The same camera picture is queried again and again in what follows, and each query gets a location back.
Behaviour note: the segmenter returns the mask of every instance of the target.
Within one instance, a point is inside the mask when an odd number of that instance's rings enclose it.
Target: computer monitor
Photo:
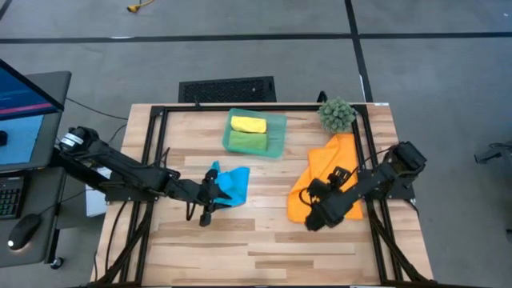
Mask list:
[[[0,59],[0,120],[59,111],[63,104]]]

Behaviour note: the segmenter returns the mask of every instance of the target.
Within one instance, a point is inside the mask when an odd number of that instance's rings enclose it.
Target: orange cloth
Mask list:
[[[323,147],[312,149],[308,153],[310,165],[302,172],[301,177],[295,183],[288,195],[288,219],[292,222],[304,223],[306,216],[310,214],[311,208],[301,202],[299,193],[307,188],[314,178],[327,182],[327,176],[331,174],[336,166],[352,172],[357,166],[357,155],[353,134],[336,134]],[[357,175],[354,174],[343,184],[342,190],[346,191],[352,185],[358,182]],[[310,198],[307,192],[302,193],[306,202]],[[354,207],[345,214],[347,219],[362,219],[361,200],[354,204]]]

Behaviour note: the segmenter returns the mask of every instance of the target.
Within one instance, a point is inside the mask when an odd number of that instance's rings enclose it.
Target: teal plastic tray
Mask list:
[[[255,150],[255,149],[244,149],[237,147],[230,147],[230,134],[233,130],[231,128],[231,117],[233,116],[245,116],[245,117],[254,117],[254,118],[262,118],[266,120],[266,136],[267,145],[266,151]],[[257,112],[251,110],[244,109],[236,109],[233,108],[230,110],[227,116],[226,128],[224,130],[224,138],[222,138],[222,145],[228,151],[246,153],[246,154],[256,154],[261,156],[267,156],[272,158],[277,158],[282,155],[282,152],[285,149],[285,136],[286,136],[286,116],[280,114],[272,114],[265,112]]]

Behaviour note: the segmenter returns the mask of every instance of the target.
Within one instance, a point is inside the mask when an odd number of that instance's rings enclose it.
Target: wooden table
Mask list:
[[[395,144],[398,138],[390,108],[374,104],[367,107],[377,151]],[[150,104],[136,104],[130,112],[122,152],[137,160],[142,156],[150,108]],[[222,135],[227,112],[170,113],[164,144],[164,149],[170,147],[169,167],[180,171],[182,178],[200,181],[216,160],[223,170],[250,166],[250,185],[246,204],[215,212],[206,228],[198,225],[201,211],[187,222],[184,202],[161,198],[154,207],[143,285],[378,284],[367,218],[345,220],[317,233],[286,218],[286,197],[307,166],[308,149],[324,146],[331,136],[322,130],[315,112],[281,113],[288,117],[288,124],[285,152],[279,160],[225,151]],[[158,121],[155,127],[151,157]],[[367,156],[363,132],[361,136]],[[398,246],[420,273],[431,278],[416,212],[401,200],[388,203]],[[97,256],[100,276],[104,274],[106,246],[120,206],[114,203],[106,213]],[[114,233],[110,264],[125,245],[130,213],[131,203],[126,205]],[[392,279],[389,253],[385,245],[383,249],[388,278]],[[138,248],[130,262],[129,280],[134,279],[137,255]]]

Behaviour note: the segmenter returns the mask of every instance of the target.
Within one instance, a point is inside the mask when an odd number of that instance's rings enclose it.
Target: floor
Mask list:
[[[389,102],[400,139],[429,160],[414,188],[435,278],[510,286],[505,228],[512,227],[512,179],[501,162],[480,166],[473,154],[512,139],[512,2],[352,0],[364,60],[343,37],[350,25],[342,0],[157,0],[129,14],[126,6],[135,2],[0,0],[9,4],[0,20],[0,58],[24,74],[69,70],[69,97],[122,117],[132,103],[176,102],[181,81],[267,75],[274,76],[279,102],[314,101],[320,90],[350,102]],[[297,33],[335,39],[159,37]],[[140,38],[120,43],[118,37]],[[42,38],[53,40],[26,43]],[[60,134],[82,125],[109,138],[122,124],[68,102]],[[0,269],[0,286],[86,283],[101,226],[96,218],[64,230],[58,254],[67,262],[60,270]]]

